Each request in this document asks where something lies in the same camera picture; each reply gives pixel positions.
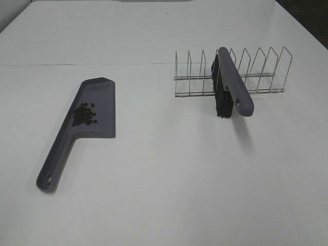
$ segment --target white table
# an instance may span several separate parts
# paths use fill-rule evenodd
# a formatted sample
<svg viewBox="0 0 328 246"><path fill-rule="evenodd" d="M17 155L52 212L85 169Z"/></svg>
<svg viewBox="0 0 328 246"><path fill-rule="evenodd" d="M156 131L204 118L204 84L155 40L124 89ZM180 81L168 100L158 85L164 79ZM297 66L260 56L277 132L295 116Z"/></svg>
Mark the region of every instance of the white table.
<svg viewBox="0 0 328 246"><path fill-rule="evenodd" d="M0 34L0 245L326 244L328 52L274 1L231 2L35 2ZM286 45L286 95L229 120L212 97L174 98L174 50L223 45ZM117 136L78 140L44 194L67 109L100 76Z"/></svg>

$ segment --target brush bristles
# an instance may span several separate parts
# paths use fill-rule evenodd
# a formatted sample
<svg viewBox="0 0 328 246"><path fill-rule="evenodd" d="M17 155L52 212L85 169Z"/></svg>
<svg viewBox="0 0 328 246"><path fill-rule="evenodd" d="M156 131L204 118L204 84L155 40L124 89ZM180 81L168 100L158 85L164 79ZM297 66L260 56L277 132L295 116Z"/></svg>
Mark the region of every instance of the brush bristles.
<svg viewBox="0 0 328 246"><path fill-rule="evenodd" d="M233 109L233 100L230 91L223 89L222 77L219 71L219 59L216 55L212 64L213 89L215 91L216 112L221 118L230 118Z"/></svg>

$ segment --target hand brush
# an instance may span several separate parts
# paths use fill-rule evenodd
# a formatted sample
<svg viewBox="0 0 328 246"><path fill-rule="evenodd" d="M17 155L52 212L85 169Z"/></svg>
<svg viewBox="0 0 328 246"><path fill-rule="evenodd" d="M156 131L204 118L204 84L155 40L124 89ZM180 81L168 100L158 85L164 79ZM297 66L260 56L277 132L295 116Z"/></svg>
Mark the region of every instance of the hand brush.
<svg viewBox="0 0 328 246"><path fill-rule="evenodd" d="M225 47L221 47L215 56L212 79L217 116L230 118L234 105L240 115L253 115L253 100Z"/></svg>

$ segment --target gray dustpan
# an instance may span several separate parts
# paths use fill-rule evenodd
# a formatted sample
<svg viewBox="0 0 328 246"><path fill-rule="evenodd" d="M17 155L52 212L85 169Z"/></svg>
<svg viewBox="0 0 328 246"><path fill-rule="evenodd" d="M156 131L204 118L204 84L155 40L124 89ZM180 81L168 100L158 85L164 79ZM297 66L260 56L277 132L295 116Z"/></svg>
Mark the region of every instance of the gray dustpan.
<svg viewBox="0 0 328 246"><path fill-rule="evenodd" d="M115 137L115 82L106 78L84 81L64 119L37 177L43 192L56 190L75 140Z"/></svg>

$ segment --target rack wire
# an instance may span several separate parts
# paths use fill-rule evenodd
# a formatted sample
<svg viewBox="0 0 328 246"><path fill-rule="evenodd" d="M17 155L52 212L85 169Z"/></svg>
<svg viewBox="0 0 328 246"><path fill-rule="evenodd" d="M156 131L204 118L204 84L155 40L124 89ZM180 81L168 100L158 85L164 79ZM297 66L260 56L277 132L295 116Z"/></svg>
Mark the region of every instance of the rack wire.
<svg viewBox="0 0 328 246"><path fill-rule="evenodd" d="M285 46L279 55L272 47L267 53L264 53L262 48L258 48L253 62L247 48L242 50L239 63L233 49L230 49L230 56L234 64L238 65L236 68L250 94L283 93L285 91L287 76L293 60L293 55ZM201 52L200 63L192 62L188 50L187 63L181 64L178 62L178 54L175 51L174 67L176 97L215 95L212 71L207 66L204 50Z"/></svg>

